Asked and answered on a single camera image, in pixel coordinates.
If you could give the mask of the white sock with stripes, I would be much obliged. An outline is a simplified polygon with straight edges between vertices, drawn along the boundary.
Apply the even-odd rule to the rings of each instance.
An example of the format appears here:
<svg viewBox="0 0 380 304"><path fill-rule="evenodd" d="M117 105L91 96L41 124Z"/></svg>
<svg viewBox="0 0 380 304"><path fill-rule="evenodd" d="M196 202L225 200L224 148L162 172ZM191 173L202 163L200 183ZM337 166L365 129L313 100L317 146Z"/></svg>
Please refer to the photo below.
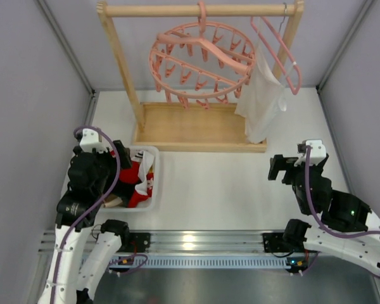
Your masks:
<svg viewBox="0 0 380 304"><path fill-rule="evenodd" d="M148 174L153 167L155 157L148 151L139 150L133 157L139 163L137 176L139 182L135 185L135 191L141 195L151 196L153 190L153 177L148 178Z"/></svg>

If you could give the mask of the red sock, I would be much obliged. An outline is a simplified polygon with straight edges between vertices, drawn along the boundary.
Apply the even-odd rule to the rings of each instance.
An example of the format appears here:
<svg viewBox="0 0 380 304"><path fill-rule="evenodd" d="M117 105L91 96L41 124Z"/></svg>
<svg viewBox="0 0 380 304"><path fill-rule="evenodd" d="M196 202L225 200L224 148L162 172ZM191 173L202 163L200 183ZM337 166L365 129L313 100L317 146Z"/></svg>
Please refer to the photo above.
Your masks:
<svg viewBox="0 0 380 304"><path fill-rule="evenodd" d="M136 208L138 204L148 200L153 194L153 180L136 184L133 195L131 196L127 207Z"/></svg>
<svg viewBox="0 0 380 304"><path fill-rule="evenodd" d="M122 168L127 163L127 156L120 155L121 170L119 175L119 181L126 184L137 184L141 179L139 177L139 167L143 160L144 151L136 151L134 156L131 157L130 168Z"/></svg>

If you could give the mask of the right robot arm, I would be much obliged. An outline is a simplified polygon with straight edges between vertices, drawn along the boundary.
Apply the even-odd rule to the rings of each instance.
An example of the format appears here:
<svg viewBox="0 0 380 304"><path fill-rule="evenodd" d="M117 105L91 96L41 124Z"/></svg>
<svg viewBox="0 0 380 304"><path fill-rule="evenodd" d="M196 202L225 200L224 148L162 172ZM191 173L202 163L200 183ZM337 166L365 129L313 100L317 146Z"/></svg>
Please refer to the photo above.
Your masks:
<svg viewBox="0 0 380 304"><path fill-rule="evenodd" d="M270 159L268 179L284 172L282 183L291 186L300 212L314 224L293 218L282 238L294 250L319 251L354 263L380 278L380 218L358 197L332 188L323 177L329 158L303 155Z"/></svg>

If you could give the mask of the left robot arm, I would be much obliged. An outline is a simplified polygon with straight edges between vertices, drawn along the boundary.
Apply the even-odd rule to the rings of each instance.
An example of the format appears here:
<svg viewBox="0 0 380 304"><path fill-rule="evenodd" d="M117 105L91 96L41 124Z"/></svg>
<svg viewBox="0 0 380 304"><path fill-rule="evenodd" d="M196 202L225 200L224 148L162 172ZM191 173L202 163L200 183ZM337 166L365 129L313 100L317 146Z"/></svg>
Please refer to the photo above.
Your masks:
<svg viewBox="0 0 380 304"><path fill-rule="evenodd" d="M56 207L53 257L39 303L92 303L111 257L129 243L128 224L107 220L91 254L82 259L101 204L121 169L132 166L129 149L117 140L105 151L76 146L73 152L66 192Z"/></svg>

